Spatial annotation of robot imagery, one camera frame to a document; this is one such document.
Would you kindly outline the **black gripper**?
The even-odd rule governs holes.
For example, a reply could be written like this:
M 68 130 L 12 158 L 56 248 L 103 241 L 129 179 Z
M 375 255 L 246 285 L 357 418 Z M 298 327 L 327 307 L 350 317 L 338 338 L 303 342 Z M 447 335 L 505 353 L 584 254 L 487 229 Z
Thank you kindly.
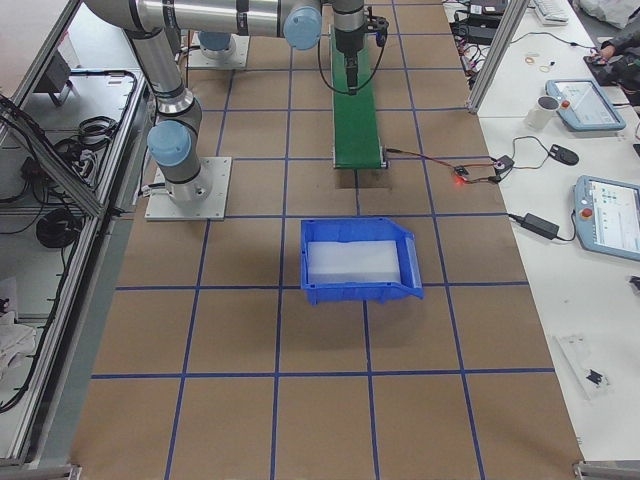
M 336 47 L 344 56 L 348 95 L 358 90 L 358 52 L 362 49 L 362 13 L 335 12 Z

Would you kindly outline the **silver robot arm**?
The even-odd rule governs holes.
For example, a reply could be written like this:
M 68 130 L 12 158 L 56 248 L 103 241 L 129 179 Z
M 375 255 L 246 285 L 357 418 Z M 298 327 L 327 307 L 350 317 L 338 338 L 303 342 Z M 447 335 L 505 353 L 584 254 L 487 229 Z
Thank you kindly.
M 226 61 L 235 51 L 235 40 L 230 33 L 199 31 L 198 40 L 203 55 L 211 60 Z
M 212 182 L 196 146 L 201 106 L 185 86 L 166 35 L 185 29 L 225 38 L 279 37 L 298 50 L 320 41 L 322 1 L 90 1 L 100 19 L 121 28 L 156 99 L 157 124 L 147 147 L 175 202 L 206 198 Z

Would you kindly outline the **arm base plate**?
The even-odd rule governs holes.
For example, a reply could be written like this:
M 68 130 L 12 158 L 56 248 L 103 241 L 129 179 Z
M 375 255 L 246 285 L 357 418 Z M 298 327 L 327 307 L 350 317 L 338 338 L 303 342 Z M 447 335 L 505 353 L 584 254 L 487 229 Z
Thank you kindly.
M 200 47 L 199 37 L 193 37 L 193 49 L 188 54 L 188 67 L 195 70 L 244 70 L 247 65 L 250 38 L 231 36 L 227 50 Z
M 225 218 L 231 177 L 231 157 L 201 157 L 199 175 L 186 184 L 165 181 L 156 168 L 154 182 L 160 187 L 149 188 L 145 218 L 149 221 L 192 221 Z

